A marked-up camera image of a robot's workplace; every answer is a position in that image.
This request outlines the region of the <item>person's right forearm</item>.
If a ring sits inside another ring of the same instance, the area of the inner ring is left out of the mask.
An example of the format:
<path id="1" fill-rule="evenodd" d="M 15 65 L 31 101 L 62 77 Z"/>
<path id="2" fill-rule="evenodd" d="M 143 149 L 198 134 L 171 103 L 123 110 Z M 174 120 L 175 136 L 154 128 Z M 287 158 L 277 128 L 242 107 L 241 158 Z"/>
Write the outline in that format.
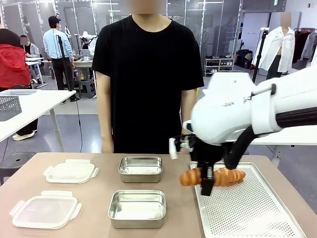
<path id="1" fill-rule="evenodd" d="M 110 99 L 98 96 L 97 105 L 102 140 L 112 141 Z"/>

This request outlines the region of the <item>seated person in grey top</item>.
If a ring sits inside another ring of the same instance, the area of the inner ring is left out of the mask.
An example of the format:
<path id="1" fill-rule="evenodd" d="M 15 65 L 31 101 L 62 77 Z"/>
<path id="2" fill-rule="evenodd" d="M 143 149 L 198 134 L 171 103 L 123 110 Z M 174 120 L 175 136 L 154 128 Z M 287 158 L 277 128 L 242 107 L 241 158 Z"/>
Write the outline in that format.
<path id="1" fill-rule="evenodd" d="M 39 48 L 30 42 L 28 36 L 26 35 L 21 35 L 20 36 L 20 45 L 26 52 L 26 57 L 28 58 L 39 58 L 40 57 L 40 52 Z"/>

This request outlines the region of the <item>rectangular stainless steel container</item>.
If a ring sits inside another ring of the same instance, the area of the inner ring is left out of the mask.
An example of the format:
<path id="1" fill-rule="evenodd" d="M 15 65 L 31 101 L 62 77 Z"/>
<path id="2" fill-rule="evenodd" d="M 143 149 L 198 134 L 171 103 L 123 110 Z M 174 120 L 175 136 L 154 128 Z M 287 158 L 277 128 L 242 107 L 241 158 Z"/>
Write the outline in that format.
<path id="1" fill-rule="evenodd" d="M 156 156 L 124 157 L 118 172 L 123 183 L 158 183 L 163 172 L 162 159 Z"/>
<path id="2" fill-rule="evenodd" d="M 160 229 L 166 215 L 166 196 L 160 190 L 118 190 L 108 216 L 116 229 Z"/>

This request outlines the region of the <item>grey step stool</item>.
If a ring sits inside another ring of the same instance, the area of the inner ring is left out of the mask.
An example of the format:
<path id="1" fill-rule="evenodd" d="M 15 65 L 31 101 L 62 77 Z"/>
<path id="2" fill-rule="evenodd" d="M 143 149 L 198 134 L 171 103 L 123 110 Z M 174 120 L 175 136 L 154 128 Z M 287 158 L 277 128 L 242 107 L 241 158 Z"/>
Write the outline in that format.
<path id="1" fill-rule="evenodd" d="M 96 91 L 91 79 L 79 81 L 79 96 L 80 98 L 91 99 L 95 97 Z"/>

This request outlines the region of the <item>rack of dark clothes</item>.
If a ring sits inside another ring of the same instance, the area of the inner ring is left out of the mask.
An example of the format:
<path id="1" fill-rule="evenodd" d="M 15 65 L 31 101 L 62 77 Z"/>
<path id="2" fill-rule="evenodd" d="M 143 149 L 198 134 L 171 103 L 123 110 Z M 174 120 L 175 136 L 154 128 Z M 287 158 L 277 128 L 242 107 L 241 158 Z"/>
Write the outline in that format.
<path id="1" fill-rule="evenodd" d="M 317 29 L 295 28 L 295 50 L 292 61 L 293 69 L 303 69 L 312 62 L 317 47 Z"/>

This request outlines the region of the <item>golden brown croissant bread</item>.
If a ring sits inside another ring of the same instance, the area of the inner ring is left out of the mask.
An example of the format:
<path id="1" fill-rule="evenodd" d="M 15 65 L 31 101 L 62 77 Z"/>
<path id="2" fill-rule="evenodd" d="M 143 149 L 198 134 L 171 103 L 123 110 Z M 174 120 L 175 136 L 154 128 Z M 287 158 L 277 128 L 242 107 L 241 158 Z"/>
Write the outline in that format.
<path id="1" fill-rule="evenodd" d="M 220 168 L 213 173 L 214 186 L 225 186 L 243 180 L 245 172 L 237 169 L 229 170 L 226 167 Z"/>
<path id="2" fill-rule="evenodd" d="M 182 186 L 196 186 L 201 183 L 201 168 L 194 168 L 184 172 L 179 177 Z"/>

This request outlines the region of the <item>white table with basket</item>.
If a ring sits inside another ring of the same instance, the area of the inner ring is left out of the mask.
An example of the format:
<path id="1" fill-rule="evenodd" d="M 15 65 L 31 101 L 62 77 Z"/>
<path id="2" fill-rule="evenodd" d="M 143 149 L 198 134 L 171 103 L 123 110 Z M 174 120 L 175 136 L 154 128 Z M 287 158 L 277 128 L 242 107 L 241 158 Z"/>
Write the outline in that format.
<path id="1" fill-rule="evenodd" d="M 7 121 L 0 121 L 0 142 L 12 136 L 22 127 L 41 117 L 46 112 L 50 112 L 55 127 L 58 150 L 59 152 L 64 152 L 54 108 L 75 93 L 75 90 L 39 90 L 39 92 L 32 95 L 19 96 L 22 113 Z"/>

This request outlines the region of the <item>person in black t-shirt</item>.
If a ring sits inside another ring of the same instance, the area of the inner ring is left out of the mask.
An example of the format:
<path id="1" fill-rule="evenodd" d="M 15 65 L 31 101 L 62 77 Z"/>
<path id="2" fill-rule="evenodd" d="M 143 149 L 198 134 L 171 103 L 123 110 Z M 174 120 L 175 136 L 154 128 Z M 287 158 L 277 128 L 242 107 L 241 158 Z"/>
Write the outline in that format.
<path id="1" fill-rule="evenodd" d="M 124 0 L 129 16 L 102 28 L 92 69 L 111 103 L 114 153 L 168 154 L 181 135 L 181 93 L 203 87 L 193 32 L 163 15 L 164 0 Z"/>

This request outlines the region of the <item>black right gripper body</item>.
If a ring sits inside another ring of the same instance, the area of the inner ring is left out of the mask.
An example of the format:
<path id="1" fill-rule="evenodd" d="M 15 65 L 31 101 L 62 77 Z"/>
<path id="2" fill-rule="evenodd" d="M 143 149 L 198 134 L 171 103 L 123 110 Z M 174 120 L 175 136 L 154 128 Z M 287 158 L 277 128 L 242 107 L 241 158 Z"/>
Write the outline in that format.
<path id="1" fill-rule="evenodd" d="M 209 162 L 213 165 L 214 163 L 220 161 L 226 150 L 226 145 L 207 144 L 199 138 L 189 139 L 189 146 L 191 148 L 191 161 L 197 162 L 200 165 L 206 162 Z"/>

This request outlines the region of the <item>white shoe rack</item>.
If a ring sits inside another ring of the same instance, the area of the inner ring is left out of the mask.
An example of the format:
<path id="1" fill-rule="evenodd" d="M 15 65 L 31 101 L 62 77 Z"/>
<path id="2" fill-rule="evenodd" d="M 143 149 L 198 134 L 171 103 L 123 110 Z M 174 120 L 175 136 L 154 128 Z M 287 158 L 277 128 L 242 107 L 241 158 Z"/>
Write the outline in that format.
<path id="1" fill-rule="evenodd" d="M 206 56 L 203 76 L 212 76 L 219 71 L 233 70 L 234 61 L 233 56 Z"/>

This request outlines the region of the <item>black metal stool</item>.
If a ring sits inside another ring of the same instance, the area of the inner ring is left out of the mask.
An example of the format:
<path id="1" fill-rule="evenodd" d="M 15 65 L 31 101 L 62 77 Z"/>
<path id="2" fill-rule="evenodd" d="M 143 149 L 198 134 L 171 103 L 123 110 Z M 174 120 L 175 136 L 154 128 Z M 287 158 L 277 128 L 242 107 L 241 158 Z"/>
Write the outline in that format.
<path id="1" fill-rule="evenodd" d="M 4 178 L 11 177 L 34 155 L 36 152 L 17 152 L 0 162 L 0 186 L 4 184 Z"/>

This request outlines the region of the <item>person's left forearm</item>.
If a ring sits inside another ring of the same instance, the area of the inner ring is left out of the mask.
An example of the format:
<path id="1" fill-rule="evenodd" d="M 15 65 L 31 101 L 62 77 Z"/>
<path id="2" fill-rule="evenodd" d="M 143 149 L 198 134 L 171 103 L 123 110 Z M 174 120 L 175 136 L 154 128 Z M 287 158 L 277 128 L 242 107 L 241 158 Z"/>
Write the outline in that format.
<path id="1" fill-rule="evenodd" d="M 181 119 L 185 122 L 190 119 L 191 111 L 197 102 L 197 92 L 194 90 L 182 91 L 181 93 Z"/>

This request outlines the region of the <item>translucent plastic container lid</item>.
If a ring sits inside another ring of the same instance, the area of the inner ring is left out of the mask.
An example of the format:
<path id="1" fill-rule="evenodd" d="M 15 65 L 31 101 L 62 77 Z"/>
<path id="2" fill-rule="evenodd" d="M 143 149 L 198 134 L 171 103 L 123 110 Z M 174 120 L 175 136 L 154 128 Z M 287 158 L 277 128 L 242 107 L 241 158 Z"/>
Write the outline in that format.
<path id="1" fill-rule="evenodd" d="M 19 201 L 9 214 L 15 227 L 55 230 L 75 219 L 81 208 L 71 191 L 44 190 L 27 201 Z"/>
<path id="2" fill-rule="evenodd" d="M 67 159 L 64 163 L 49 166 L 43 176 L 48 183 L 86 183 L 96 177 L 99 168 L 84 159 Z"/>

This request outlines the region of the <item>person's right hand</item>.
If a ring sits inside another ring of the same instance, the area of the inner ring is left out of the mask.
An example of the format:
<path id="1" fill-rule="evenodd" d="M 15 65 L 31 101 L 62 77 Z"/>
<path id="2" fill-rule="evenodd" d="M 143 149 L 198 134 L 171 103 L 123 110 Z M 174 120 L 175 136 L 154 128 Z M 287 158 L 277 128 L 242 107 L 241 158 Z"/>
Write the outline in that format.
<path id="1" fill-rule="evenodd" d="M 102 153 L 114 153 L 112 139 L 102 139 Z"/>

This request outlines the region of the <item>perforated metal baking tray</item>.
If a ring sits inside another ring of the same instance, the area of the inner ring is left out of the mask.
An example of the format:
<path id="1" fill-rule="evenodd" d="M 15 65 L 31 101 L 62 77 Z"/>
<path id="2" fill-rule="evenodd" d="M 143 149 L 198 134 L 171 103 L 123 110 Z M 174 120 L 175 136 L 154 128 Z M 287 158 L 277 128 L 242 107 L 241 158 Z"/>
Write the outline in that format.
<path id="1" fill-rule="evenodd" d="M 244 179 L 214 187 L 210 196 L 194 187 L 205 238 L 307 238 L 254 163 L 241 162 L 237 169 Z"/>

